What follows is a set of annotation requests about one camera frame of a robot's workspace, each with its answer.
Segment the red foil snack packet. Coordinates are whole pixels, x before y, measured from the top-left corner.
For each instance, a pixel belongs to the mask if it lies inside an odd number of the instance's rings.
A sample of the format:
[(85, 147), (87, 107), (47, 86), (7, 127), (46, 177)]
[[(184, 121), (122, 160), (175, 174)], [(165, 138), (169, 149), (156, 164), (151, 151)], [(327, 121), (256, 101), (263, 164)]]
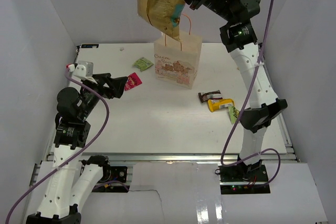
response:
[(128, 80), (125, 84), (125, 87), (124, 87), (124, 90), (125, 91), (128, 91), (128, 90), (131, 90), (139, 85), (142, 84), (142, 81), (141, 79), (139, 78), (139, 76), (134, 72), (132, 74), (130, 74), (128, 76)]

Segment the large brown paper snack bag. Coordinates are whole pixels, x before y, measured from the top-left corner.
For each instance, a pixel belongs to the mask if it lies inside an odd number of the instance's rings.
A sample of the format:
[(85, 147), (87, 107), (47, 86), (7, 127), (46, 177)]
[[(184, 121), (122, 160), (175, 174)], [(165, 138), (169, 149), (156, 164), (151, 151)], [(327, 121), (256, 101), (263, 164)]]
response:
[(138, 15), (177, 41), (180, 39), (179, 24), (184, 6), (184, 0), (137, 0)]

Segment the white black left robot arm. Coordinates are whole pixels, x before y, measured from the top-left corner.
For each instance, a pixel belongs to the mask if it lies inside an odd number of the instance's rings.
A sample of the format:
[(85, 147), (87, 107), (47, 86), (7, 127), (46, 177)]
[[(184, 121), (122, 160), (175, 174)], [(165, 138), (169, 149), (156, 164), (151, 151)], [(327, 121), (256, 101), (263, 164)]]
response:
[(66, 87), (57, 95), (56, 135), (51, 176), (36, 213), (26, 223), (80, 223), (81, 211), (97, 182), (110, 178), (108, 158), (102, 155), (81, 161), (93, 142), (87, 141), (91, 125), (88, 116), (101, 101), (120, 98), (127, 77), (94, 74), (93, 80), (78, 82), (80, 90)]

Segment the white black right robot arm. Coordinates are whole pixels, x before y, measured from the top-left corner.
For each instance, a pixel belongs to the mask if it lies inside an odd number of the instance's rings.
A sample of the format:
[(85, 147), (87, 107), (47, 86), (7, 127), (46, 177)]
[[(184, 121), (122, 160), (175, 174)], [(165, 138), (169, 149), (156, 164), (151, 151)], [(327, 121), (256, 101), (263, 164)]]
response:
[(205, 6), (227, 22), (219, 29), (220, 38), (247, 89), (243, 106), (229, 133), (232, 136), (239, 124), (244, 129), (242, 148), (232, 167), (241, 180), (250, 181), (261, 168), (261, 148), (268, 127), (288, 106), (285, 99), (278, 98), (269, 82), (262, 62), (264, 48), (258, 47), (251, 24), (251, 19), (260, 13), (261, 0), (184, 1), (192, 10)]

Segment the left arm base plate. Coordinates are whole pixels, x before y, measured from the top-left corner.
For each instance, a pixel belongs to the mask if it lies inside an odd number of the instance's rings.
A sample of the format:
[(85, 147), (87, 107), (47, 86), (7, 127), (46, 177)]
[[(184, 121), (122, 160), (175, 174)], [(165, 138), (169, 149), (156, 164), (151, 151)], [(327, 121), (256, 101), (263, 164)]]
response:
[(128, 168), (126, 166), (110, 166), (107, 171), (107, 181), (117, 180), (122, 183), (127, 181)]

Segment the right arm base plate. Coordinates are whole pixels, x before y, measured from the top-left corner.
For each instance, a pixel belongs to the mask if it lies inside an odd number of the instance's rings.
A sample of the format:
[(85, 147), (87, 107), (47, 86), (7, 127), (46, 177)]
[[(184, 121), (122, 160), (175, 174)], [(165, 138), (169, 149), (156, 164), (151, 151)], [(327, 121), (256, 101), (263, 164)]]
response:
[(217, 170), (221, 182), (267, 182), (268, 174), (265, 165), (261, 165), (258, 169), (251, 172), (244, 173), (243, 170), (237, 166), (223, 167), (220, 166)]

